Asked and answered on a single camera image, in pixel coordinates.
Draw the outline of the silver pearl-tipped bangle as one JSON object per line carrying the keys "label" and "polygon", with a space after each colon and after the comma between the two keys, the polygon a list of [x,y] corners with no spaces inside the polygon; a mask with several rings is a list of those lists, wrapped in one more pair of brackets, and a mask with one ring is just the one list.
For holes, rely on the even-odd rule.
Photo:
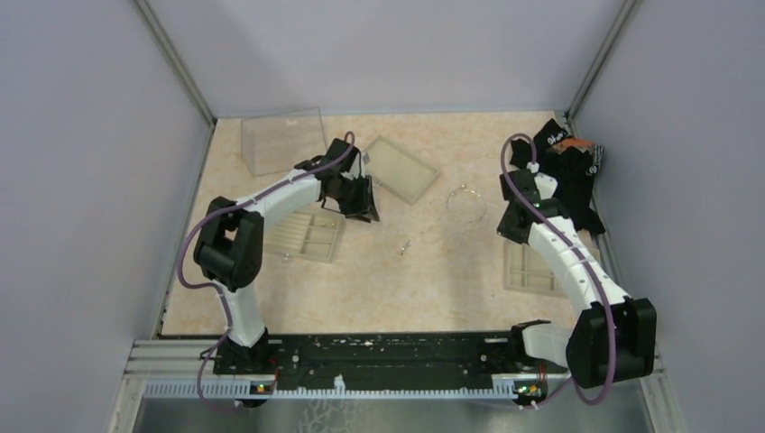
{"label": "silver pearl-tipped bangle", "polygon": [[446,210],[449,221],[459,224],[473,224],[484,218],[486,204],[480,193],[462,185],[448,194]]}

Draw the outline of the clear acrylic box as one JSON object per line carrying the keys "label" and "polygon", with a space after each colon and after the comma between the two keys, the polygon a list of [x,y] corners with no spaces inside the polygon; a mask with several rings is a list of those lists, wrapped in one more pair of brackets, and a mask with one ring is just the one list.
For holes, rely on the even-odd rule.
{"label": "clear acrylic box", "polygon": [[318,107],[245,118],[240,136],[241,155],[253,177],[289,171],[327,149]]}

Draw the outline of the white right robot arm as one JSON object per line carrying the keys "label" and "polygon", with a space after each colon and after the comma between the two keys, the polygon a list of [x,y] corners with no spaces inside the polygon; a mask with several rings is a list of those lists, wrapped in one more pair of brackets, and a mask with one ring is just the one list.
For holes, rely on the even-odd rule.
{"label": "white right robot arm", "polygon": [[632,297],[607,274],[560,202],[543,197],[545,177],[515,170],[499,179],[508,206],[498,235],[541,257],[577,313],[572,328],[542,319],[514,326],[512,367],[530,372],[548,361],[568,369],[583,389],[651,375],[658,322],[653,304]]}

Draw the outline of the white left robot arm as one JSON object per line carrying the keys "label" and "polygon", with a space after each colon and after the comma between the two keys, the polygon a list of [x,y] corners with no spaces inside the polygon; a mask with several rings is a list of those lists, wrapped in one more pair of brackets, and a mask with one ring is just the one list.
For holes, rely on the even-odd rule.
{"label": "white left robot arm", "polygon": [[217,292],[226,318],[223,338],[238,345],[235,361],[248,373],[263,371],[271,360],[270,348],[259,342],[266,326],[253,288],[263,265],[266,232],[295,211],[329,199],[347,219],[379,221],[367,161],[352,136],[336,138],[325,154],[297,164],[259,192],[213,199],[184,239],[183,253],[192,254],[205,280],[189,282],[182,263],[176,265],[177,279],[190,290],[210,287]]}

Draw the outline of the shallow beige open tray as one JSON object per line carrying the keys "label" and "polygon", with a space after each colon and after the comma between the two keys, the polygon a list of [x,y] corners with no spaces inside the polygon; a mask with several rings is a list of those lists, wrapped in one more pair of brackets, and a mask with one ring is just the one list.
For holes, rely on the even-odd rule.
{"label": "shallow beige open tray", "polygon": [[440,171],[386,137],[378,136],[364,149],[366,172],[395,197],[414,206]]}

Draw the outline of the black cloth pile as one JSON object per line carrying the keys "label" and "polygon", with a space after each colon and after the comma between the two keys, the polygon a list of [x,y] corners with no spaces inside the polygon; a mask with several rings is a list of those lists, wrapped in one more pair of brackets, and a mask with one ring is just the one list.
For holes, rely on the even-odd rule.
{"label": "black cloth pile", "polygon": [[591,209],[595,176],[605,154],[602,145],[575,137],[554,119],[542,126],[531,143],[515,138],[510,144],[510,165],[525,169],[536,155],[539,171],[557,181],[554,197],[567,210],[576,230],[592,235],[606,232],[601,218]]}

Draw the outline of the beige compartment tray right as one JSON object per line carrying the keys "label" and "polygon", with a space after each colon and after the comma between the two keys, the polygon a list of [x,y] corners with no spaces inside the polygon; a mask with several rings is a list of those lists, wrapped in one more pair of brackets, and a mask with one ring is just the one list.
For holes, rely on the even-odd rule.
{"label": "beige compartment tray right", "polygon": [[502,275],[506,290],[555,298],[567,296],[543,257],[526,244],[504,242]]}

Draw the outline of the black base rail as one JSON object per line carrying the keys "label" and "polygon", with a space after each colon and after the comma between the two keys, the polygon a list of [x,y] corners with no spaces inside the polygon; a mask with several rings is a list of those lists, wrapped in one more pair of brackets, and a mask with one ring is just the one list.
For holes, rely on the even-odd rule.
{"label": "black base rail", "polygon": [[219,375],[273,375],[279,391],[323,391],[341,377],[349,391],[486,391],[495,375],[563,373],[521,351],[513,332],[266,334],[252,348],[225,341]]}

